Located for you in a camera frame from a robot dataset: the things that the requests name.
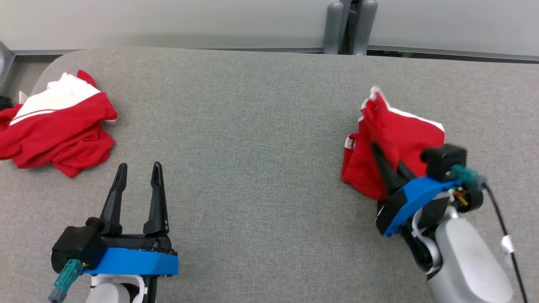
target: cable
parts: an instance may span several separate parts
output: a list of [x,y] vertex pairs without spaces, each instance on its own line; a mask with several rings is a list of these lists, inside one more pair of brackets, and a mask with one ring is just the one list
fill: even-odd
[[[502,227],[504,237],[509,236],[505,223],[503,222],[503,217],[500,211],[500,207],[498,206],[496,198],[494,198],[494,193],[492,192],[492,189],[490,189],[490,187],[488,186],[486,182],[483,183],[483,187],[487,190],[488,196],[490,197],[490,201],[492,202],[492,205],[494,205],[494,210],[496,211],[496,215],[498,216],[498,221],[500,222],[500,226]],[[522,277],[520,276],[519,266],[516,263],[514,250],[511,252],[511,260],[513,261],[513,268],[515,269],[516,278],[517,278],[517,281],[519,282],[520,293],[522,294],[522,300],[524,301],[524,303],[528,303],[528,297],[526,296],[524,283],[522,282]]]

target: folded red shirt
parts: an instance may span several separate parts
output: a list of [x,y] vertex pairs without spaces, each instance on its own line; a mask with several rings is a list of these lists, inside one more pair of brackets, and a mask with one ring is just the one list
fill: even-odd
[[101,121],[116,118],[89,74],[64,73],[23,105],[0,112],[0,160],[12,159],[18,168],[52,163],[71,178],[108,159],[114,140]]
[[420,155],[425,148],[444,144],[440,123],[392,108],[378,87],[371,89],[361,113],[358,133],[349,135],[344,144],[343,180],[376,200],[386,194],[372,155],[372,142],[380,146],[394,170],[402,161],[416,176],[425,176],[426,164]]

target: red cloth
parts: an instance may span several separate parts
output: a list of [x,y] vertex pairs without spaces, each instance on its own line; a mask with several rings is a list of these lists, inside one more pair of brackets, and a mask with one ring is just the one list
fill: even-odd
[[377,87],[373,87],[361,112],[359,132],[348,136],[345,143],[341,178],[370,198],[378,200],[386,194],[371,142],[380,146],[395,170],[402,161],[418,177],[425,176],[421,152],[444,144],[443,126],[392,108]]
[[[79,71],[77,77],[95,87],[86,72]],[[0,160],[12,159],[18,168],[52,163],[72,178],[110,156],[114,140],[101,128],[101,121],[115,120],[117,113],[106,93],[99,92],[74,106],[29,116],[10,125],[21,107],[0,112]]]

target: teal cable connector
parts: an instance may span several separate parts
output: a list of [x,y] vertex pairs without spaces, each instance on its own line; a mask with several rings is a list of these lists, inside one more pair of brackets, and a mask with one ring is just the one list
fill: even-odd
[[479,189],[482,189],[487,182],[485,177],[478,174],[477,171],[458,164],[451,167],[451,177],[464,184],[476,185]]
[[62,303],[66,296],[67,291],[75,282],[75,280],[82,274],[82,265],[80,261],[76,259],[70,259],[64,266],[64,269],[58,275],[58,278],[54,282],[54,290],[49,295],[48,299],[50,303]]

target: blue plastic mount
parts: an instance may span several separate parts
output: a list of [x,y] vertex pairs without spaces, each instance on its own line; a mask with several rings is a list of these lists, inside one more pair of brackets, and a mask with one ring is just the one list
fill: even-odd
[[407,203],[404,204],[391,225],[385,231],[384,237],[398,233],[400,227],[419,209],[427,205],[442,191],[460,186],[460,181],[440,182],[430,177],[415,178],[403,186],[399,191],[404,191]]
[[140,276],[177,275],[179,258],[153,251],[109,247],[94,270],[89,274],[137,274]]

